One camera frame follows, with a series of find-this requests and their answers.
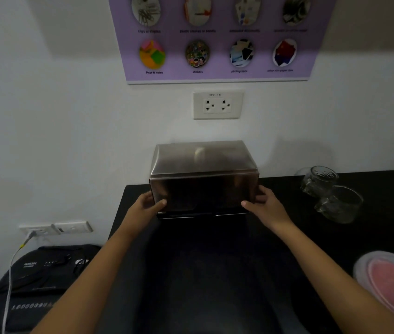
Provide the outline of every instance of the wall outlet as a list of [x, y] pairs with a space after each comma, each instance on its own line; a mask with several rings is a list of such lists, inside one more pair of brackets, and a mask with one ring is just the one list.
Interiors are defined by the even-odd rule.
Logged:
[[65, 223], [55, 223], [57, 231], [61, 234], [90, 233], [93, 232], [90, 224], [85, 220], [74, 220]]
[[243, 91], [194, 92], [194, 119], [237, 119], [243, 103]]
[[53, 224], [47, 225], [19, 225], [19, 229], [25, 234], [32, 231], [36, 232], [36, 236], [57, 236], [60, 234]]

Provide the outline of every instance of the circular photo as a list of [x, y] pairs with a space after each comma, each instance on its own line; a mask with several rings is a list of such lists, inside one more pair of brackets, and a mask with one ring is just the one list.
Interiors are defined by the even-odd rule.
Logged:
[[236, 0], [235, 7], [239, 24], [249, 26], [259, 16], [260, 0]]
[[211, 16], [211, 0], [186, 0], [184, 15], [193, 26], [203, 26]]
[[137, 21], [147, 27], [160, 19], [161, 9], [158, 0], [132, 0], [132, 12]]
[[229, 58], [233, 66], [242, 68], [246, 67], [254, 55], [253, 44], [248, 39], [240, 39], [231, 47]]
[[298, 45], [293, 39], [285, 39], [279, 42], [273, 52], [273, 62], [278, 67], [285, 67], [293, 62], [296, 57]]
[[310, 11], [310, 0], [286, 0], [283, 6], [283, 21], [289, 26], [302, 22]]
[[200, 40], [188, 44], [185, 54], [189, 65], [194, 68], [203, 66], [210, 59], [210, 49]]
[[166, 54], [161, 45], [154, 40], [147, 40], [139, 49], [140, 59], [149, 69], [160, 68], [166, 60]]

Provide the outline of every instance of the hand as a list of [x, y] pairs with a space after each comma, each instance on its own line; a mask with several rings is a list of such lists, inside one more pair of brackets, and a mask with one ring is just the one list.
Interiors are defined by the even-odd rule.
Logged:
[[152, 204], [152, 202], [153, 198], [151, 191], [140, 195], [136, 202], [127, 210], [126, 216], [118, 228], [117, 233], [131, 240], [135, 239], [147, 224], [149, 224], [155, 214], [167, 204], [166, 199], [163, 199], [154, 206], [146, 207]]
[[285, 208], [278, 201], [275, 194], [269, 188], [259, 185], [264, 195], [256, 196], [257, 203], [253, 204], [244, 200], [242, 206], [254, 213], [267, 228], [279, 236], [279, 232], [287, 225], [293, 225]]

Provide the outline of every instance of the wall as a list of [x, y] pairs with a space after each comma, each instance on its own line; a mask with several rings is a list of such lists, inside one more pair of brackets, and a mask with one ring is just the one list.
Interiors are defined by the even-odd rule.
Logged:
[[245, 89], [242, 117], [194, 121], [211, 84], [125, 83], [107, 0], [0, 0], [0, 276], [19, 224], [86, 219], [104, 243], [155, 144], [242, 139], [261, 176], [394, 169], [394, 0], [339, 0], [308, 82]]

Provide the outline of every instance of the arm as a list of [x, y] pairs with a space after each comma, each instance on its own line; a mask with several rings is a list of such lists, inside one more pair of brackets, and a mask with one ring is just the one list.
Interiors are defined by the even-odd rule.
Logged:
[[289, 247], [340, 329], [346, 334], [393, 334], [394, 314], [293, 224], [270, 189], [259, 188], [265, 195], [242, 206]]
[[144, 208], [151, 201], [151, 192], [139, 196], [115, 234], [31, 334], [94, 333], [124, 254], [155, 213], [166, 205], [166, 200], [162, 200]]

